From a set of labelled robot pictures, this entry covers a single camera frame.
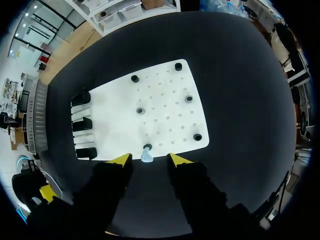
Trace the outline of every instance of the black peg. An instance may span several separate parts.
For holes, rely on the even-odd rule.
[[[181,71],[181,70],[182,70],[182,64],[181,64],[180,62],[178,62],[178,63],[176,63],[176,64],[174,65],[174,68],[175,68],[175,70],[177,70],[177,71]]]
[[[137,82],[139,82],[139,77],[137,75],[133,75],[131,77],[131,80],[132,80],[132,82],[134,82],[136,84]]]

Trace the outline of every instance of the cardboard box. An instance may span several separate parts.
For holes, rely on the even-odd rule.
[[[164,0],[141,0],[145,10],[160,8],[164,6]]]

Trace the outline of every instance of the shelf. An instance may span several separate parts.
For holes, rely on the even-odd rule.
[[[110,8],[111,6],[118,4],[124,0],[111,0],[106,4],[103,4],[102,6],[97,7],[95,10],[92,10],[90,14],[88,15],[89,18],[94,17],[96,14],[102,12],[103,10],[106,10],[107,8]]]
[[[176,12],[178,12],[178,9],[171,4],[167,4],[162,7],[158,7],[158,8],[154,8],[154,9],[150,9],[150,10],[144,10],[142,8],[142,12],[143,13],[140,17],[134,18],[132,20],[126,20],[124,17],[121,17],[122,23],[119,24],[118,26],[111,28],[111,29],[104,30],[103,35],[106,36],[106,35],[112,33],[113,31],[116,31],[120,28],[123,28],[127,25],[133,24],[133,23],[138,22],[143,19],[147,19],[147,18],[151,18],[151,17],[155,17],[158,15],[163,15],[163,14],[176,13]]]

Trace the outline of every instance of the yellow object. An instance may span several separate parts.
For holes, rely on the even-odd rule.
[[[51,203],[54,200],[54,197],[58,197],[55,192],[52,190],[51,186],[45,185],[40,187],[40,193],[42,197],[47,200],[49,203]]]
[[[177,167],[177,165],[179,164],[193,164],[194,162],[193,161],[189,161],[187,159],[184,159],[183,157],[180,157],[180,156],[177,156],[173,153],[169,153],[175,167]]]
[[[124,167],[126,164],[126,161],[128,160],[129,157],[130,157],[130,153],[127,153],[123,156],[117,157],[116,159],[113,159],[111,161],[107,161],[106,163],[108,163],[108,164],[121,164],[122,167]]]

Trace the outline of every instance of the wooden floor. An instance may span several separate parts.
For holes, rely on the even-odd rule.
[[[85,22],[76,29],[57,50],[55,50],[46,64],[46,69],[39,74],[44,84],[49,84],[57,73],[64,68],[74,57],[100,40],[102,36]]]

